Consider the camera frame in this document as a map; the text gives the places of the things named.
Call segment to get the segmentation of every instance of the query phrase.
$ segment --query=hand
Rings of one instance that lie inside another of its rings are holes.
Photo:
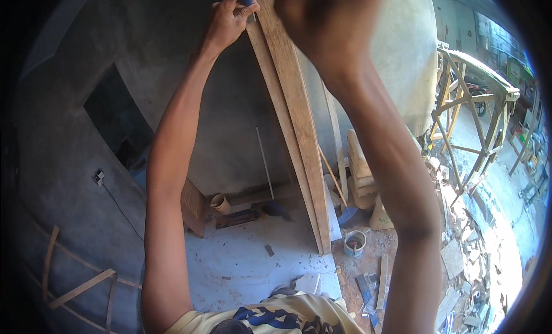
[[[224,0],[212,4],[211,22],[205,34],[203,48],[216,56],[236,41],[245,30],[247,17],[258,12],[257,0],[245,7],[238,0]]]
[[[368,59],[379,0],[275,0],[274,9],[295,45],[328,88],[358,76]]]

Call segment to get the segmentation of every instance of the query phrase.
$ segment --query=electrical wire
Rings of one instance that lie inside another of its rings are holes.
[[[141,235],[138,234],[138,232],[136,231],[136,229],[134,228],[134,225],[132,222],[130,222],[130,220],[127,218],[127,216],[125,215],[125,213],[122,211],[121,209],[121,206],[119,206],[119,204],[117,203],[117,200],[115,200],[115,198],[113,197],[113,195],[111,194],[111,192],[109,191],[109,189],[107,188],[106,184],[102,184],[102,186],[107,190],[107,193],[109,194],[109,196],[111,196],[111,198],[113,199],[113,201],[115,202],[115,204],[117,205],[117,208],[119,208],[119,210],[121,211],[121,214],[125,217],[125,219],[129,222],[130,226],[133,228],[134,230],[134,233],[138,236],[139,239],[141,239],[143,242],[145,242],[143,240],[143,238],[141,237]]]

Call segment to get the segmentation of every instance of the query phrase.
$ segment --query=bucket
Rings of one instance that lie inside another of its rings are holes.
[[[223,215],[228,214],[231,209],[230,203],[223,194],[218,194],[213,197],[213,199],[211,200],[211,207],[213,207]]]
[[[345,236],[343,241],[343,250],[349,257],[357,257],[362,254],[362,249],[366,245],[366,235],[362,231],[354,230]]]

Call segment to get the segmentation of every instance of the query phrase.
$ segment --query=electrical outlet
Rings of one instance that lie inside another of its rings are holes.
[[[103,173],[102,169],[97,169],[96,172],[94,172],[94,175],[92,176],[92,179],[94,180],[94,183],[98,186],[101,186],[103,184],[103,178],[106,175]]]

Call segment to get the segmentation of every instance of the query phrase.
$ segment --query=wall opening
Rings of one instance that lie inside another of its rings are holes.
[[[112,65],[85,102],[94,126],[121,164],[146,187],[146,166],[154,132]]]

